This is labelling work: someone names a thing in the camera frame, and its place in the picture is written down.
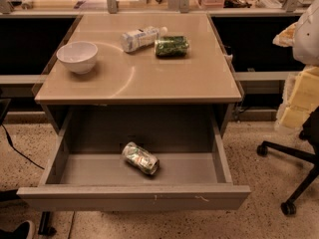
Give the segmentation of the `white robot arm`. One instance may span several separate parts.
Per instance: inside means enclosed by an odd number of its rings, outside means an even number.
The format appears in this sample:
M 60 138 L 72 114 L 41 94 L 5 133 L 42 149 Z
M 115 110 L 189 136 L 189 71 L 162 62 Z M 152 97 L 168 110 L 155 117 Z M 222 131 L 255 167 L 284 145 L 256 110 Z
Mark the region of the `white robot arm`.
M 319 107 L 319 0 L 297 22 L 277 34 L 272 43 L 291 47 L 293 58 L 305 65 L 285 81 L 283 102 L 276 115 L 278 130 L 299 129 Z

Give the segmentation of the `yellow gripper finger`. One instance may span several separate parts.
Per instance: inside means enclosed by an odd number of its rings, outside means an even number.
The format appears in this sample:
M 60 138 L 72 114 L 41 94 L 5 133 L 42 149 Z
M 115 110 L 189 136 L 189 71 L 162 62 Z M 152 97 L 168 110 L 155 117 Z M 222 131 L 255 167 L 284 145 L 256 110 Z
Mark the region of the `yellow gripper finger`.
M 319 107 L 319 68 L 305 67 L 289 74 L 276 115 L 277 129 L 300 129 Z
M 277 34 L 272 43 L 280 47 L 292 47 L 294 43 L 294 33 L 296 29 L 296 23 L 291 24 L 286 29 Z

